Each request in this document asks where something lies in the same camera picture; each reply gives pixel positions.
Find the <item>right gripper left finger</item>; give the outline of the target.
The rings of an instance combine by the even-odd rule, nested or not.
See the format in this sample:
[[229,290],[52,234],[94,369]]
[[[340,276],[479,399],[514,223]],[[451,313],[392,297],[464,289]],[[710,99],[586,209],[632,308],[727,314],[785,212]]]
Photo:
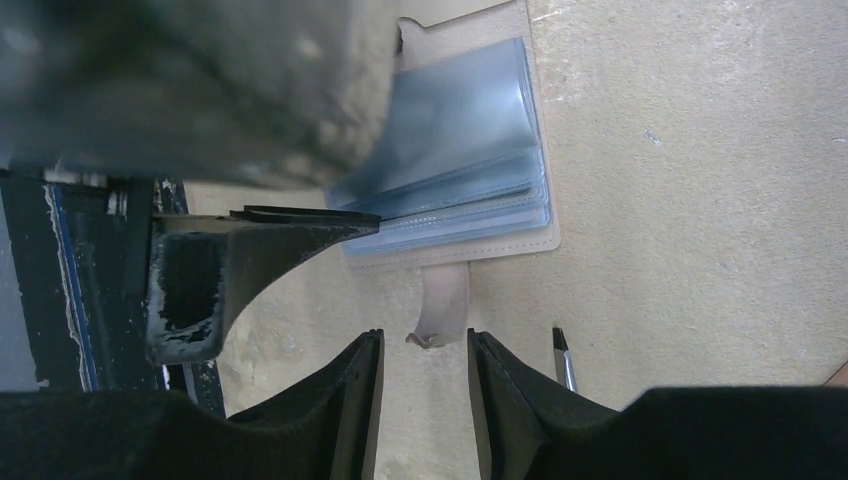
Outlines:
[[259,436],[247,479],[372,479],[384,331],[360,334],[327,365],[228,418]]

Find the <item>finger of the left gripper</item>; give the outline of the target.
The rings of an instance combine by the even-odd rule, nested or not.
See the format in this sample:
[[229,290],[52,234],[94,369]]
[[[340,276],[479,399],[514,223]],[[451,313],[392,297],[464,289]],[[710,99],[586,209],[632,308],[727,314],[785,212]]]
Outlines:
[[227,215],[153,219],[146,353],[157,366],[216,359],[242,311],[302,263],[378,233],[379,216],[249,205]]

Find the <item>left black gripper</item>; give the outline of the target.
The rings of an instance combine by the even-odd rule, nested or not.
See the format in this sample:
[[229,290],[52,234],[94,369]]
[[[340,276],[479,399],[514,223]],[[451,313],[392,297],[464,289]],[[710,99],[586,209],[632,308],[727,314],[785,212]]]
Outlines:
[[394,1],[5,1],[1,157],[330,185],[384,130],[398,20]]

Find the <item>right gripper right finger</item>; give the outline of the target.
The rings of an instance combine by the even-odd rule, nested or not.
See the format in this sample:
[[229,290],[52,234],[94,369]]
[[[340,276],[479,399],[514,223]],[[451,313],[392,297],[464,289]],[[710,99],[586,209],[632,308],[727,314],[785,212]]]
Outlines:
[[542,479],[618,412],[521,361],[492,334],[467,331],[468,385],[480,476]]

